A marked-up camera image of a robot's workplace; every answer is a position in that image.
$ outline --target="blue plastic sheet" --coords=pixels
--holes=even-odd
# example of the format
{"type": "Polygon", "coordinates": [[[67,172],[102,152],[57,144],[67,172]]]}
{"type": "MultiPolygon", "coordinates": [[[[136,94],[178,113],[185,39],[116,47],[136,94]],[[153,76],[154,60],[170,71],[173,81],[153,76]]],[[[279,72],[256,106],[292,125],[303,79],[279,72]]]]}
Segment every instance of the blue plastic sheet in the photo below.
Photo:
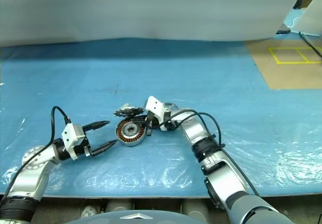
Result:
{"type": "MultiPolygon", "coordinates": [[[[269,90],[242,42],[118,39],[5,48],[1,72],[2,192],[24,152],[49,141],[52,106],[74,123],[110,120],[89,132],[98,147],[115,139],[121,118],[113,112],[124,103],[143,106],[150,95],[215,116],[226,150],[261,195],[321,192],[322,91],[269,90]]],[[[138,146],[117,143],[94,158],[63,162],[45,194],[204,197],[203,180],[180,131],[154,131],[138,146]]]]}

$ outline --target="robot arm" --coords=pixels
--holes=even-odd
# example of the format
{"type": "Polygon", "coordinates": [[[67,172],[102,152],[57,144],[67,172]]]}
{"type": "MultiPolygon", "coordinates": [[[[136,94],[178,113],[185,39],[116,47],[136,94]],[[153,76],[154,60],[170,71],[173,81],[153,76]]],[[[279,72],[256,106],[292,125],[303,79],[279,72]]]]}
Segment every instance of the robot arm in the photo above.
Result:
{"type": "Polygon", "coordinates": [[[230,160],[223,146],[220,146],[205,129],[206,126],[200,123],[194,111],[190,112],[187,109],[171,111],[153,96],[146,101],[145,110],[148,117],[147,127],[149,120],[152,122],[152,117],[159,123],[166,122],[160,127],[163,131],[172,130],[180,124],[206,176],[205,185],[210,198],[216,206],[226,210],[231,223],[293,223],[262,198],[250,194],[250,188],[243,174],[230,160]]]}
{"type": "Polygon", "coordinates": [[[100,121],[82,127],[79,124],[68,123],[62,132],[62,138],[55,139],[42,153],[34,156],[44,146],[36,146],[28,150],[22,164],[32,160],[22,169],[0,205],[0,224],[26,224],[32,219],[48,184],[49,174],[60,162],[73,159],[80,155],[95,156],[110,148],[116,141],[110,141],[92,150],[85,132],[100,128],[109,121],[100,121]]]}

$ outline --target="copper winding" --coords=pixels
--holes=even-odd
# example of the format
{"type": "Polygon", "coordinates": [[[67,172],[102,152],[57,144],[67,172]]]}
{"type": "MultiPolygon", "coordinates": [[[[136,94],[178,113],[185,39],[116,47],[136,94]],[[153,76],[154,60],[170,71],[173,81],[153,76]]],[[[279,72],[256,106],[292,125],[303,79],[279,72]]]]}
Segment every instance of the copper winding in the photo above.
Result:
{"type": "Polygon", "coordinates": [[[143,136],[143,134],[144,134],[144,128],[142,126],[140,126],[140,125],[137,125],[139,127],[139,134],[136,137],[134,137],[134,138],[126,138],[126,137],[124,137],[124,135],[122,133],[122,128],[128,122],[131,122],[131,120],[123,120],[123,121],[121,121],[119,126],[118,126],[118,128],[117,128],[117,135],[123,142],[136,141],[139,138],[141,138],[143,136]]]}

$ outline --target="metal gear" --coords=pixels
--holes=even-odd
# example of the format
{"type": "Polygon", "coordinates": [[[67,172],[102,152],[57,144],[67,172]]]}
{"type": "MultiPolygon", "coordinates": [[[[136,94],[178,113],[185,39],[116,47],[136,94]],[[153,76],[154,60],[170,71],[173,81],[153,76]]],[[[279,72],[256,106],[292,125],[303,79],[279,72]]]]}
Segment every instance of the metal gear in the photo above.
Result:
{"type": "Polygon", "coordinates": [[[121,107],[119,110],[114,112],[117,117],[132,118],[136,115],[142,114],[144,109],[141,107],[121,107]]]}

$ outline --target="yellow tape line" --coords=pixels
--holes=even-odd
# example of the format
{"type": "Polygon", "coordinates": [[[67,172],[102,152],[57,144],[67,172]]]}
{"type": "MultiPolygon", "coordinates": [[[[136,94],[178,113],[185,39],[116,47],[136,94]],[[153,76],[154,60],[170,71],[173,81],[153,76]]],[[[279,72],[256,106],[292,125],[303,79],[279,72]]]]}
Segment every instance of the yellow tape line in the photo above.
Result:
{"type": "Polygon", "coordinates": [[[277,64],[320,64],[322,61],[309,61],[308,58],[300,51],[301,49],[312,49],[311,47],[269,47],[271,55],[277,64]],[[280,61],[273,50],[277,49],[294,49],[305,61],[280,61]]]}

